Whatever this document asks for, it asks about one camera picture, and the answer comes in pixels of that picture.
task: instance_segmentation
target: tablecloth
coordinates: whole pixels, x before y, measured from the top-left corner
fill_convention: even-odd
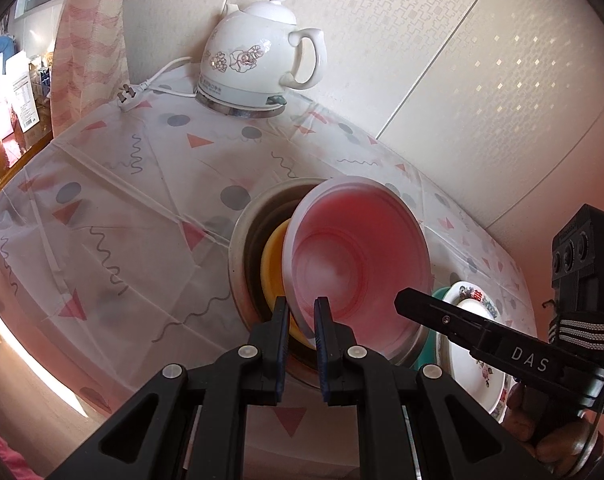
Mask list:
[[[156,84],[190,92],[197,65]],[[195,367],[243,344],[227,248],[242,209],[290,178],[353,174],[395,192],[419,221],[435,286],[467,280],[535,335],[522,272],[450,197],[355,124],[289,92],[280,116],[241,120],[149,92],[102,105],[0,193],[0,316],[53,375],[105,413],[165,364]],[[250,478],[357,473],[354,408],[287,378],[277,408],[250,407]]]

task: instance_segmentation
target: kettle base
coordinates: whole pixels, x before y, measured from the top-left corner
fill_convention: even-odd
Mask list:
[[[231,117],[241,117],[244,119],[268,119],[280,115],[287,106],[280,105],[276,108],[259,109],[259,108],[239,108],[229,103],[224,103],[211,98],[205,94],[198,86],[195,91],[195,100],[207,108],[218,113]]]

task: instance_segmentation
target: metal bowl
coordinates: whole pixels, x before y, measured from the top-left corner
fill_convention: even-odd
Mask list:
[[[293,216],[306,194],[323,178],[295,178],[281,182],[251,200],[237,220],[228,253],[228,273],[235,305],[246,327],[272,316],[261,288],[259,267],[267,240],[275,228]],[[393,364],[413,364],[429,335],[420,326],[415,338],[389,360]],[[319,388],[317,352],[289,337],[287,371],[303,383]]]

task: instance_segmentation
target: kettle handle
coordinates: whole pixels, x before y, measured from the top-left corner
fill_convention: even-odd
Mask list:
[[[303,28],[294,30],[288,35],[288,43],[291,46],[298,46],[303,38],[308,38],[313,43],[315,49],[315,68],[308,81],[300,83],[290,72],[282,76],[280,84],[288,86],[293,90],[306,90],[311,86],[317,85],[326,72],[326,44],[324,43],[324,32],[319,28]]]

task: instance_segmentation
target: kettle spout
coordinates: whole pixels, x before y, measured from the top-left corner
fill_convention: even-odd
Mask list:
[[[226,4],[222,12],[222,17],[226,18],[230,13],[236,12],[236,10],[240,10],[240,7],[236,4]]]

